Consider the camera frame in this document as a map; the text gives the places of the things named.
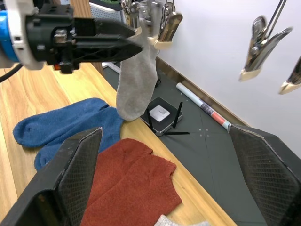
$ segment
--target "white wall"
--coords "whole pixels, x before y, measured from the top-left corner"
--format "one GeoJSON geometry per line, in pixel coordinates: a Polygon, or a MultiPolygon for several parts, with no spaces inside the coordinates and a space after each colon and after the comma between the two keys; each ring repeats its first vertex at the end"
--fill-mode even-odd
{"type": "Polygon", "coordinates": [[[301,158],[301,89],[280,96],[301,55],[301,1],[288,0],[274,29],[294,30],[274,49],[261,74],[238,82],[254,19],[272,17],[279,0],[175,0],[184,19],[159,57],[251,126],[278,135],[301,158]]]}

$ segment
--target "sock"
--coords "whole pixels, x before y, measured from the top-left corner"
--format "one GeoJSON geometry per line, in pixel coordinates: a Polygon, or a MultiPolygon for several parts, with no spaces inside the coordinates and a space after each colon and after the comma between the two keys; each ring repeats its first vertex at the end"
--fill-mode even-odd
{"type": "Polygon", "coordinates": [[[182,201],[171,175],[176,165],[157,156],[137,160],[127,174],[89,206],[81,226],[154,226],[182,201]]]}
{"type": "Polygon", "coordinates": [[[156,57],[158,51],[149,44],[146,32],[132,38],[143,45],[143,51],[121,62],[117,88],[117,111],[126,121],[144,114],[157,83],[156,57]]]}
{"type": "Polygon", "coordinates": [[[87,208],[114,187],[138,159],[151,153],[148,146],[133,139],[120,140],[100,153],[87,208]]]}
{"type": "MultiPolygon", "coordinates": [[[[180,226],[169,220],[166,216],[161,215],[155,226],[180,226]]],[[[208,222],[204,221],[202,223],[191,225],[191,226],[210,226],[208,222]]]]}
{"type": "Polygon", "coordinates": [[[90,98],[58,110],[34,115],[15,126],[15,140],[26,147],[43,146],[66,133],[90,114],[108,106],[101,99],[90,98]]]}
{"type": "MultiPolygon", "coordinates": [[[[69,129],[65,131],[65,133],[45,145],[38,152],[34,160],[35,169],[39,171],[50,160],[52,160],[59,147],[67,138],[87,129],[102,127],[103,137],[100,142],[99,153],[104,151],[111,145],[120,141],[120,129],[122,124],[122,118],[120,118],[116,109],[113,107],[107,107],[100,111],[95,111],[94,113],[82,115],[81,120],[77,120],[77,123],[72,123],[73,126],[71,128],[69,125],[66,125],[69,129]]],[[[49,133],[52,132],[51,127],[45,127],[44,129],[49,133]]]]}

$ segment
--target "black cable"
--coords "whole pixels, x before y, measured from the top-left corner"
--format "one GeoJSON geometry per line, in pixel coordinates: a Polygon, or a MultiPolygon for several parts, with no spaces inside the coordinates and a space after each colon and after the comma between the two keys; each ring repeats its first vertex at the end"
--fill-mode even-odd
{"type": "Polygon", "coordinates": [[[18,64],[16,67],[11,69],[9,72],[7,72],[5,75],[0,77],[0,83],[5,81],[6,79],[9,79],[11,76],[16,74],[21,68],[23,67],[22,64],[18,64]]]}

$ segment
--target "black router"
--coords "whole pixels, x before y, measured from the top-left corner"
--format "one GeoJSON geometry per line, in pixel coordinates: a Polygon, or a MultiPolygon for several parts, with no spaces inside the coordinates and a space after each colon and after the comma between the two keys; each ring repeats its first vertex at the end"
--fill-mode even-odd
{"type": "Polygon", "coordinates": [[[150,102],[141,119],[158,137],[162,135],[189,135],[189,132],[169,131],[171,128],[175,129],[178,121],[182,119],[182,105],[183,102],[177,109],[158,97],[150,102]]]}

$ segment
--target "wooden table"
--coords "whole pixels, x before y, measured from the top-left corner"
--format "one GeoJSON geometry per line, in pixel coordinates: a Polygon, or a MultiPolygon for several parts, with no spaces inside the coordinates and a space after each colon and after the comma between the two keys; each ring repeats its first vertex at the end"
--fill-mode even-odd
{"type": "MultiPolygon", "coordinates": [[[[0,75],[9,70],[0,69],[0,75]]],[[[12,134],[15,125],[31,115],[90,97],[116,106],[116,91],[91,64],[81,64],[72,75],[60,74],[49,66],[41,71],[23,68],[0,83],[0,221],[36,173],[33,161],[37,149],[16,143],[12,134]]],[[[125,123],[121,136],[145,143],[155,155],[177,165],[173,183],[183,203],[168,216],[171,220],[183,225],[204,220],[213,226],[236,225],[142,120],[125,123]]]]}

